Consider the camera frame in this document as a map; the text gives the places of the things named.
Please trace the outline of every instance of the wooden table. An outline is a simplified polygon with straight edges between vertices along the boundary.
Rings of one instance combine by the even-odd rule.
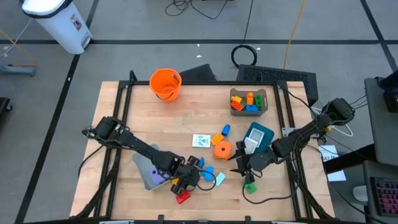
[[[111,116],[114,108],[118,82],[103,82],[93,126],[103,116]],[[268,99],[268,111],[260,117],[237,117],[229,113],[229,90],[265,89]],[[288,88],[295,96],[307,101],[302,82],[288,82]],[[284,118],[287,112],[280,90]],[[302,127],[311,121],[308,108],[290,97],[296,127]],[[213,149],[192,148],[192,134],[210,134],[212,137],[220,133],[223,126],[231,125],[226,138],[235,145],[242,141],[250,124],[255,121],[275,132],[280,138],[280,126],[275,105],[275,94],[272,86],[214,86],[214,85],[183,85],[178,98],[171,103],[161,102],[147,85],[134,85],[129,107],[127,125],[131,131],[148,144],[157,144],[163,151],[172,151],[188,158],[189,155],[204,157],[206,166],[213,166],[215,174],[223,172],[226,179],[209,192],[198,188],[191,192],[191,197],[178,204],[175,195],[170,191],[171,183],[152,191],[144,190],[144,185],[131,157],[133,151],[123,151],[116,187],[112,219],[156,220],[159,214],[166,220],[244,220],[250,215],[252,220],[295,220],[292,200],[272,200],[261,205],[253,205],[245,201],[241,195],[243,178],[230,169],[236,168],[236,161],[220,161],[213,159]],[[315,140],[310,145],[318,147]],[[93,152],[99,144],[89,140],[85,156]],[[88,203],[98,188],[103,166],[105,150],[92,157],[83,166],[76,188],[71,215],[76,215]],[[306,147],[302,153],[308,189],[327,213],[334,216],[330,194],[323,171],[320,153]],[[203,187],[209,187],[204,179]],[[267,197],[283,197],[290,194],[289,180],[285,164],[272,164],[263,170],[263,178],[256,178],[258,190],[248,198],[260,201]],[[301,214],[304,217],[304,204],[301,192],[298,191]],[[108,200],[104,194],[101,214]]]

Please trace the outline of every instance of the red lego brick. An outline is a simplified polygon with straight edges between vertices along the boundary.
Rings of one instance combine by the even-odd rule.
[[[186,190],[183,190],[182,194],[180,196],[175,196],[175,199],[177,199],[177,202],[179,204],[181,204],[182,202],[184,202],[189,197],[191,197],[191,195],[189,195],[189,193]]]
[[[233,108],[237,109],[238,111],[241,111],[243,109],[243,106],[236,101],[232,101],[231,106]]]

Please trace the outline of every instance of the green lego brick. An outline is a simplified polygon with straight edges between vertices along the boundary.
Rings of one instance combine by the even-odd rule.
[[[244,101],[241,101],[241,105],[243,106],[243,108],[246,108],[246,103]]]
[[[249,194],[253,194],[257,191],[257,187],[254,184],[245,184],[244,188],[249,192]]]
[[[257,107],[262,107],[262,106],[263,106],[263,104],[262,104],[262,99],[261,99],[261,95],[256,95],[256,96],[254,97],[254,99],[255,99],[255,101],[256,101]]]

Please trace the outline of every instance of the bucket handle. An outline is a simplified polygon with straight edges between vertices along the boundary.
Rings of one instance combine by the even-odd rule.
[[[161,100],[167,100],[167,99],[169,99],[170,97],[172,97],[173,94],[174,94],[174,93],[170,94],[170,96],[168,96],[166,99],[160,98],[157,94],[155,94],[155,95],[156,95],[159,99],[161,99]]]

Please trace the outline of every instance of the white trash can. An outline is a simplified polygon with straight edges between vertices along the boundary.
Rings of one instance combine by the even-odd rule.
[[[72,0],[25,0],[22,10],[71,54],[83,53],[93,38]]]

